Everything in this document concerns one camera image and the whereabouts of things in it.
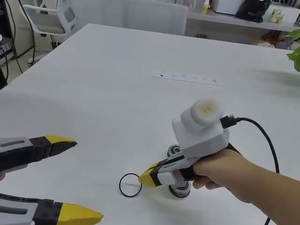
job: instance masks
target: white power strip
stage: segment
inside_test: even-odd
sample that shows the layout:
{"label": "white power strip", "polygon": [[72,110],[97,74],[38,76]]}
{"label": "white power strip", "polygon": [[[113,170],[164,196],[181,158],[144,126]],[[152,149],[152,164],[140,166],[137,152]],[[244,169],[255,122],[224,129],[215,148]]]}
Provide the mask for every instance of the white power strip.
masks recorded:
{"label": "white power strip", "polygon": [[203,77],[199,75],[183,75],[179,73],[170,73],[163,70],[155,70],[152,72],[153,77],[161,78],[161,79],[168,79],[168,80],[176,80],[176,81],[186,81],[192,83],[203,83],[209,85],[216,85],[216,86],[224,86],[219,80]]}

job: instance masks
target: black coffee machine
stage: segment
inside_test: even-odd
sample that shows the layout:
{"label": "black coffee machine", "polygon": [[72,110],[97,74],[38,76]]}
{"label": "black coffee machine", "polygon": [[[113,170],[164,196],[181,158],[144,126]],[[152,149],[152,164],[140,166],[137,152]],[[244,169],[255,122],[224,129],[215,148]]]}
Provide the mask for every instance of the black coffee machine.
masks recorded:
{"label": "black coffee machine", "polygon": [[266,13],[271,2],[273,0],[245,0],[235,17],[261,23],[263,21],[263,15]]}

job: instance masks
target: green leaf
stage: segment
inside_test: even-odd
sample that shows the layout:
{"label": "green leaf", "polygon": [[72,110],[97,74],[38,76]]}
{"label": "green leaf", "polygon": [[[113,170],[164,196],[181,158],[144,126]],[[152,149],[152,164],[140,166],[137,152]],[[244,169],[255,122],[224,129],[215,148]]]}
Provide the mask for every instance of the green leaf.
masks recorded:
{"label": "green leaf", "polygon": [[299,54],[296,55],[296,57],[294,58],[293,61],[294,61],[294,68],[295,68],[295,70],[297,70],[298,72],[300,72],[300,55]]}
{"label": "green leaf", "polygon": [[294,61],[294,68],[297,72],[300,72],[300,59]]}
{"label": "green leaf", "polygon": [[292,53],[287,54],[287,57],[292,61],[300,59],[300,47],[296,48]]}
{"label": "green leaf", "polygon": [[300,29],[292,31],[291,33],[286,35],[286,37],[291,37],[292,41],[299,39],[300,38]]}

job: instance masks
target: finger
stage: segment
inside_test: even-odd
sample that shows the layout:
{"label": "finger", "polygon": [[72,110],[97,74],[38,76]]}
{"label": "finger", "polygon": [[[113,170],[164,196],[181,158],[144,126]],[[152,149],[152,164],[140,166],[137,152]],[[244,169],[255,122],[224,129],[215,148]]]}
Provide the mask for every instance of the finger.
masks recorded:
{"label": "finger", "polygon": [[204,187],[206,184],[211,182],[211,180],[208,177],[198,177],[193,181],[193,187],[195,189],[200,189]]}
{"label": "finger", "polygon": [[210,171],[208,164],[209,164],[208,158],[202,159],[202,160],[198,161],[197,163],[195,163],[193,165],[193,170],[194,170],[195,174],[197,174],[199,176],[208,176],[208,173]]}
{"label": "finger", "polygon": [[222,187],[222,186],[216,184],[216,183],[213,182],[213,181],[211,181],[211,182],[207,183],[207,184],[205,185],[205,187],[206,187],[208,190],[213,190],[213,189],[216,189],[216,188],[220,188],[220,187]]}
{"label": "finger", "polygon": [[0,172],[0,180],[3,180],[5,178],[5,173]]}

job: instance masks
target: white shelf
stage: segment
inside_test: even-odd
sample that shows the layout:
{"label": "white shelf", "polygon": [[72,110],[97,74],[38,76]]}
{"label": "white shelf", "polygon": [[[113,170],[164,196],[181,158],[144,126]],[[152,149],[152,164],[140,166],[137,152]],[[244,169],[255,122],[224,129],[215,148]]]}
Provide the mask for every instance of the white shelf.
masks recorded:
{"label": "white shelf", "polygon": [[256,22],[235,18],[233,15],[224,15],[212,11],[209,11],[207,14],[200,14],[198,12],[191,11],[188,14],[188,18],[194,20],[215,22],[215,23],[226,23],[226,24],[232,24],[232,25],[238,25],[244,27],[255,27],[255,28],[261,28],[267,30],[279,30],[279,31],[287,31],[287,32],[300,29],[299,26],[291,23],[282,22],[280,24],[277,24],[269,21],[256,23]]}

